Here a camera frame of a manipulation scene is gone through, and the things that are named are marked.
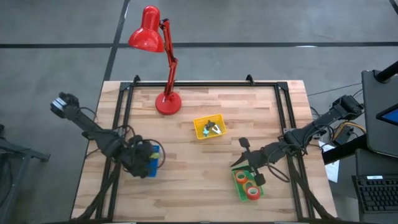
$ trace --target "red desk lamp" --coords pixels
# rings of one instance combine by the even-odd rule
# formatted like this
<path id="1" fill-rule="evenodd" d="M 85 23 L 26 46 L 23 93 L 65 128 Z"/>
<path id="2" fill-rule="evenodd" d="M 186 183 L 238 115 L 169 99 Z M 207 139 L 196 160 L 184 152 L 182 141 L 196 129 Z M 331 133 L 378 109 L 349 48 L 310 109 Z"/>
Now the red desk lamp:
<path id="1" fill-rule="evenodd" d="M 158 33 L 159 27 L 163 30 L 165 46 Z M 160 11 L 155 6 L 147 6 L 142 12 L 141 27 L 132 33 L 129 45 L 141 50 L 150 52 L 163 52 L 166 49 L 169 59 L 169 80 L 167 81 L 164 92 L 157 96 L 155 105 L 157 111 L 164 115 L 175 114 L 181 108 L 180 96 L 173 92 L 175 69 L 178 60 L 173 55 L 172 37 L 170 35 L 170 21 L 168 19 L 160 21 Z"/>

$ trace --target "yellow bowl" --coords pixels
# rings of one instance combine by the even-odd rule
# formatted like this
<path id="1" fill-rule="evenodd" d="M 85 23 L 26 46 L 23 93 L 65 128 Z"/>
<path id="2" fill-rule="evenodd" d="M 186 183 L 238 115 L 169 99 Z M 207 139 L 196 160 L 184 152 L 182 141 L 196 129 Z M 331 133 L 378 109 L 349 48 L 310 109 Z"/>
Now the yellow bowl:
<path id="1" fill-rule="evenodd" d="M 217 124 L 218 128 L 221 131 L 221 134 L 217 134 L 214 131 L 209 130 L 209 135 L 205 137 L 205 134 L 203 134 L 203 130 L 209 121 Z M 215 114 L 215 115 L 194 119 L 193 125 L 195 126 L 195 131 L 197 133 L 197 138 L 199 140 L 222 136 L 223 134 L 226 133 L 226 127 L 224 124 L 223 115 L 221 114 Z"/>

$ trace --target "orange tape roll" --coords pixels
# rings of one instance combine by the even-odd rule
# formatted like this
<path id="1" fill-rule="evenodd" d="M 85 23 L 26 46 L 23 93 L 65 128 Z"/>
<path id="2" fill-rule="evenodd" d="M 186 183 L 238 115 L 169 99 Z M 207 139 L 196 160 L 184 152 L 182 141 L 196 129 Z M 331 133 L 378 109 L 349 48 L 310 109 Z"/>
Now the orange tape roll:
<path id="1" fill-rule="evenodd" d="M 250 200 L 257 200 L 261 196 L 260 189 L 255 186 L 251 186 L 246 190 L 246 196 L 248 196 L 248 199 Z"/>
<path id="2" fill-rule="evenodd" d="M 235 172 L 235 180 L 240 184 L 244 184 L 248 181 L 248 177 L 243 171 L 237 171 Z"/>
<path id="3" fill-rule="evenodd" d="M 246 189 L 253 187 L 253 186 L 256 186 L 256 183 L 253 180 L 248 180 L 248 181 L 246 181 L 246 183 L 242 184 L 243 190 L 245 192 L 246 192 Z"/>

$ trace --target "butcher block tabletop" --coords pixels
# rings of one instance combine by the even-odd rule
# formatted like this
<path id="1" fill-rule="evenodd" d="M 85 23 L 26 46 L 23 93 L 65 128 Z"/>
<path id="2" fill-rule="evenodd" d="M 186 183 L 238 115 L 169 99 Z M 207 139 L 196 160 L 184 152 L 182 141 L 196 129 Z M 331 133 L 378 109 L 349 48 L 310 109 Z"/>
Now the butcher block tabletop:
<path id="1" fill-rule="evenodd" d="M 298 128 L 312 121 L 304 83 L 287 81 Z M 98 103 L 98 124 L 112 128 L 120 82 L 104 82 Z M 292 187 L 259 169 L 266 178 L 264 196 L 241 202 L 230 165 L 243 152 L 238 139 L 249 139 L 251 150 L 277 141 L 282 134 L 273 87 L 175 87 L 181 110 L 171 116 L 157 112 L 155 99 L 162 87 L 134 87 L 129 125 L 144 139 L 156 139 L 165 151 L 165 163 L 154 178 L 141 179 L 121 171 L 114 222 L 272 222 L 296 221 Z M 288 116 L 283 93 L 287 124 Z M 122 124 L 126 97 L 119 124 Z M 222 114 L 225 135 L 198 140 L 193 120 Z M 91 141 L 87 153 L 97 149 Z M 98 193 L 105 156 L 96 151 L 86 158 L 73 207 L 72 218 L 82 214 Z M 305 168 L 312 192 L 326 210 L 336 216 L 325 166 L 319 148 L 308 147 Z M 289 174 L 286 158 L 276 168 Z M 305 200 L 300 192 L 304 215 Z M 104 215 L 108 201 L 105 200 Z"/>

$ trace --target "gray floor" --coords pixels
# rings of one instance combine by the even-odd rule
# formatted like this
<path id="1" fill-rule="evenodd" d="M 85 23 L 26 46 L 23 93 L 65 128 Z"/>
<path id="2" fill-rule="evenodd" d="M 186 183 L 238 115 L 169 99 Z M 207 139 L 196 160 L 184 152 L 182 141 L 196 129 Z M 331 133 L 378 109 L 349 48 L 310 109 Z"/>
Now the gray floor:
<path id="1" fill-rule="evenodd" d="M 0 0 L 0 44 L 112 43 L 123 0 Z M 131 0 L 120 43 L 154 4 L 172 23 L 175 42 L 386 42 L 398 41 L 398 15 L 388 0 Z M 87 141 L 71 122 L 49 110 L 60 91 L 95 108 L 111 49 L 0 49 L 0 123 L 12 142 L 51 153 L 32 161 L 13 223 L 67 220 Z M 264 47 L 176 49 L 179 80 L 304 80 L 308 94 L 361 82 L 362 70 L 383 69 L 398 47 Z M 167 59 L 119 49 L 111 80 L 165 80 Z M 324 113 L 355 85 L 309 96 Z M 364 125 L 364 119 L 357 120 Z M 331 184 L 338 214 L 357 220 L 356 200 Z"/>

